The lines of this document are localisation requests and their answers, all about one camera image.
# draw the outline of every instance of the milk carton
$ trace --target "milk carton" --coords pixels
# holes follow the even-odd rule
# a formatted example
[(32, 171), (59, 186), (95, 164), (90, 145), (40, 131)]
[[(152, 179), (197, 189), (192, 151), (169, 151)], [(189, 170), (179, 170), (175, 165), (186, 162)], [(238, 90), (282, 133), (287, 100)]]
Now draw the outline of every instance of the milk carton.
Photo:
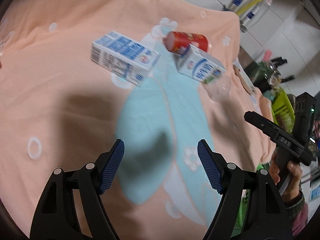
[(205, 84), (214, 82), (226, 72), (219, 60), (193, 45), (178, 59), (177, 70)]
[(140, 86), (160, 54), (120, 33), (112, 31), (92, 42), (91, 60)]

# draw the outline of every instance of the red cylindrical container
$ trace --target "red cylindrical container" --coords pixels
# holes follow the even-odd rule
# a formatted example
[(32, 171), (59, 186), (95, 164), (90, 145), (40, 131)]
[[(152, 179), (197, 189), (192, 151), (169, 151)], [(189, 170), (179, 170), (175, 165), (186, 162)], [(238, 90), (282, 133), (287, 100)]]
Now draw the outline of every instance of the red cylindrical container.
[(164, 39), (167, 50), (178, 54), (183, 54), (190, 44), (205, 52), (208, 50), (208, 40), (201, 34), (169, 32)]

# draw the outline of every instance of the cloth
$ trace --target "cloth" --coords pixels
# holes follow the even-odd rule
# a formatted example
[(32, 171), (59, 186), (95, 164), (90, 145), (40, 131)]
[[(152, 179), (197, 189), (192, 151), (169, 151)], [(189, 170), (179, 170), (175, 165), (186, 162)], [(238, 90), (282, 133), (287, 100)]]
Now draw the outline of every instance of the cloth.
[(293, 236), (297, 236), (308, 223), (308, 205), (302, 191), (290, 202), (284, 203), (292, 225)]
[[(0, 198), (29, 235), (52, 171), (77, 170), (116, 138), (125, 155), (102, 201), (121, 239), (202, 239), (220, 201), (196, 153), (205, 139), (228, 162), (254, 171), (275, 145), (244, 120), (271, 119), (233, 71), (239, 19), (182, 0), (14, 0), (1, 22)], [(90, 61), (91, 42), (115, 30), (161, 55), (135, 87)], [(177, 73), (163, 37), (201, 33), (227, 69), (215, 85)], [(75, 192), (79, 222), (90, 235)]]

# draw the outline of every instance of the sleeve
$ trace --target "sleeve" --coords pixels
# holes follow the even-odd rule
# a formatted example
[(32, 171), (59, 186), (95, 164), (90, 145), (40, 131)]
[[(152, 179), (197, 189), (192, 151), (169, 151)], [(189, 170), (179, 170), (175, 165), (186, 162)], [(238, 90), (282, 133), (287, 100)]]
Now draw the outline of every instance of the sleeve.
[(308, 205), (305, 203), (303, 193), (288, 203), (284, 203), (292, 227), (293, 236), (297, 236), (308, 222)]

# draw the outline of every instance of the metal screw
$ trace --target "metal screw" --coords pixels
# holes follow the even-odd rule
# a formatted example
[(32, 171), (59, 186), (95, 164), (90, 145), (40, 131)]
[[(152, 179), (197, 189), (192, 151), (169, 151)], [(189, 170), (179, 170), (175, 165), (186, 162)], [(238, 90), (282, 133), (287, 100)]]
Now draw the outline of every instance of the metal screw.
[(57, 168), (57, 169), (55, 169), (54, 171), (53, 171), (53, 173), (54, 174), (56, 174), (56, 175), (58, 175), (58, 174), (60, 174), (61, 173), (61, 169), (60, 168)]
[(85, 166), (88, 170), (91, 170), (94, 168), (94, 163), (88, 163), (86, 166)]
[(227, 167), (230, 169), (230, 170), (234, 170), (236, 168), (236, 165), (234, 163), (228, 163)]
[(265, 170), (265, 169), (261, 169), (261, 170), (260, 170), (260, 173), (261, 173), (262, 175), (268, 175), (268, 171)]

